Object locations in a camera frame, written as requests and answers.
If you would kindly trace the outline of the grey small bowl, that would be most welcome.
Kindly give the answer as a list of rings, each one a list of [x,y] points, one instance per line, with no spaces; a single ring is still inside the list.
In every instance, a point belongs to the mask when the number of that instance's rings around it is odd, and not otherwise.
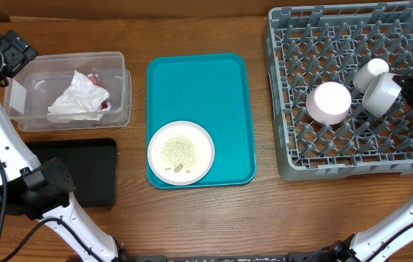
[[[401,87],[393,80],[395,76],[397,74],[381,73],[364,93],[362,106],[376,118],[383,116],[401,93]]]

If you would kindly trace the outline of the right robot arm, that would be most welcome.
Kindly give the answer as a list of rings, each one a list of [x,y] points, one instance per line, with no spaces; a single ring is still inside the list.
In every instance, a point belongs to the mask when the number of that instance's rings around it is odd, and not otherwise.
[[[413,108],[413,76],[382,73],[367,88],[362,104],[373,116],[380,117],[399,95]],[[387,261],[392,254],[412,241],[413,197],[377,225],[317,250],[309,260]]]

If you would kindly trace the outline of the white paper cup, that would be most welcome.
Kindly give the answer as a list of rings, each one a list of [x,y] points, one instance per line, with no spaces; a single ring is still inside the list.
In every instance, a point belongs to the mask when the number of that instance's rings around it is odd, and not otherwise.
[[[373,58],[356,72],[353,86],[365,93],[374,78],[385,72],[389,72],[388,63],[383,59]]]

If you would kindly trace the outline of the pink bowl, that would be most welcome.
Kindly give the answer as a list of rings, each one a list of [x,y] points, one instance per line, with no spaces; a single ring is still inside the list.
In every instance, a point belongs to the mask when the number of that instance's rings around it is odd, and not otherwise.
[[[305,101],[310,117],[322,124],[338,124],[348,115],[352,98],[337,82],[324,82],[313,89]]]

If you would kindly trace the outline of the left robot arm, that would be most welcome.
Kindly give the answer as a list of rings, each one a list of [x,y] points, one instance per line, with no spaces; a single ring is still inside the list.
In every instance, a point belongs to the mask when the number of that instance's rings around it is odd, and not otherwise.
[[[37,56],[15,35],[9,31],[0,42],[0,83]],[[83,261],[125,261],[124,250],[87,215],[73,190],[65,165],[56,158],[41,163],[0,104],[0,239],[6,215],[26,215],[38,222],[32,232],[48,226]]]

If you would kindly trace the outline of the white napkin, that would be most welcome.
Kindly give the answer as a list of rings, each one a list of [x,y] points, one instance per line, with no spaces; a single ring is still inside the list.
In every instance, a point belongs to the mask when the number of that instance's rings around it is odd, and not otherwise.
[[[109,92],[101,85],[93,85],[87,75],[74,71],[71,85],[48,108],[49,115],[59,114],[52,119],[53,122],[99,121],[103,117],[101,111],[111,110]],[[104,100],[108,101],[108,108],[101,110],[100,104]]]

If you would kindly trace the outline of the white round plate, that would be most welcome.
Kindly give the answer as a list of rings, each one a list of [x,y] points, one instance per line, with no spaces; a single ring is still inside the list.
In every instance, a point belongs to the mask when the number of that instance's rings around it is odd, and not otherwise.
[[[147,157],[158,179],[172,186],[187,186],[200,181],[210,171],[215,157],[214,142],[199,124],[170,122],[150,139]],[[183,164],[183,168],[174,172],[178,164]]]

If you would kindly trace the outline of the red sauce packet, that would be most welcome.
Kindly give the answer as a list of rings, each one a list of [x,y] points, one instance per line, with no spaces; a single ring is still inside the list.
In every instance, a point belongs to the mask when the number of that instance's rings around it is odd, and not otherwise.
[[[87,75],[87,78],[93,83],[93,85],[96,85],[98,87],[100,87],[100,77],[95,74],[95,73],[91,73]],[[100,109],[107,109],[108,108],[108,101],[104,100],[101,104],[100,104]]]

